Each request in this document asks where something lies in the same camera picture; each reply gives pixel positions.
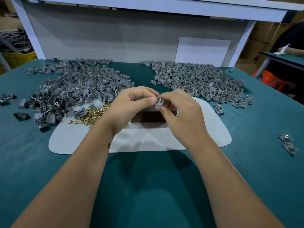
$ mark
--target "green table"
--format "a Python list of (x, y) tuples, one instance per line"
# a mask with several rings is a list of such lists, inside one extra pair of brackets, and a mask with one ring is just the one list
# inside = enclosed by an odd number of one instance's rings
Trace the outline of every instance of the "green table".
[(259, 76), (266, 69), (266, 67), (268, 66), (271, 60), (283, 63), (288, 66), (292, 66), (300, 70), (304, 70), (304, 57), (290, 55), (290, 54), (285, 54), (283, 56), (276, 56), (274, 55), (274, 53), (270, 53), (270, 52), (260, 52), (260, 54), (266, 55), (267, 58), (265, 59), (265, 61), (257, 71), (257, 74), (255, 76), (256, 79), (259, 78)]
[[(52, 153), (54, 130), (41, 132), (33, 119), (19, 122), (17, 102), (41, 81), (57, 74), (26, 75), (35, 60), (0, 76), (1, 93), (16, 94), (0, 107), (0, 227), (9, 227), (69, 158)], [(112, 63), (135, 85), (149, 86), (154, 71), (136, 63)], [(304, 106), (235, 68), (254, 103), (246, 109), (224, 105), (220, 118), (232, 136), (222, 150), (254, 192), (287, 227), (304, 227)], [(157, 85), (155, 89), (169, 89)], [(25, 109), (31, 116), (32, 109)], [(300, 151), (285, 151), (280, 133)], [(207, 193), (187, 151), (111, 153), (101, 179), (91, 227), (215, 227)]]

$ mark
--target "person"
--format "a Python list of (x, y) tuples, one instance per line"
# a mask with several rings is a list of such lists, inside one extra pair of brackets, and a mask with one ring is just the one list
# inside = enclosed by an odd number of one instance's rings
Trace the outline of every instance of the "person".
[[(153, 106), (157, 96), (171, 102), (167, 107), (155, 108), (196, 162), (217, 227), (284, 227), (208, 135), (202, 109), (189, 94), (176, 89), (159, 95), (143, 86), (120, 92), (71, 157), (11, 227), (89, 227), (114, 136), (136, 113)], [(172, 113), (175, 109), (178, 110), (176, 116)]]
[[(270, 52), (280, 52), (284, 46), (290, 44), (290, 48), (285, 50), (286, 54), (304, 56), (304, 22), (295, 24), (294, 26), (287, 29), (283, 34), (279, 36), (276, 42), (273, 44)], [(296, 84), (290, 93), (289, 97), (293, 98), (297, 102), (304, 103), (303, 93), (303, 75), (304, 71), (294, 68), (289, 65), (282, 64), (277, 61), (270, 61), (266, 70), (273, 73), (276, 77)]]

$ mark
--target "hand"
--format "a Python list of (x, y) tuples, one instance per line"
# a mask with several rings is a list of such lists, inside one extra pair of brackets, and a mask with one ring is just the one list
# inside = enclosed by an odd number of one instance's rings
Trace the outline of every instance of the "hand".
[(157, 91), (145, 86), (124, 89), (115, 98), (101, 120), (109, 124), (113, 135), (116, 135), (139, 111), (153, 106), (157, 102), (158, 95)]
[[(163, 93), (159, 97), (171, 103), (168, 107), (156, 105), (155, 108), (162, 113), (174, 137), (186, 149), (194, 148), (197, 141), (210, 138), (202, 108), (188, 93), (182, 89), (176, 89)], [(175, 108), (178, 110), (177, 116), (174, 116), (171, 110)]]

